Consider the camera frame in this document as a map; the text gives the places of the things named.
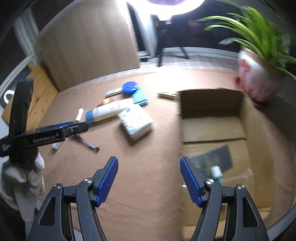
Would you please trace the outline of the left white gloved hand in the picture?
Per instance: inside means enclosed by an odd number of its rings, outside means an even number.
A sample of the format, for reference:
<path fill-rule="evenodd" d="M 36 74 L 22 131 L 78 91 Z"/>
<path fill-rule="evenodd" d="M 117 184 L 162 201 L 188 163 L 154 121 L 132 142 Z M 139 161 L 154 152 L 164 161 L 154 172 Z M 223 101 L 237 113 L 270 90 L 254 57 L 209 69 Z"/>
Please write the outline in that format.
<path fill-rule="evenodd" d="M 10 208 L 21 214 L 24 222 L 33 222 L 37 198 L 45 193 L 44 168 L 45 163 L 40 154 L 30 171 L 9 160 L 1 166 L 1 198 Z"/>

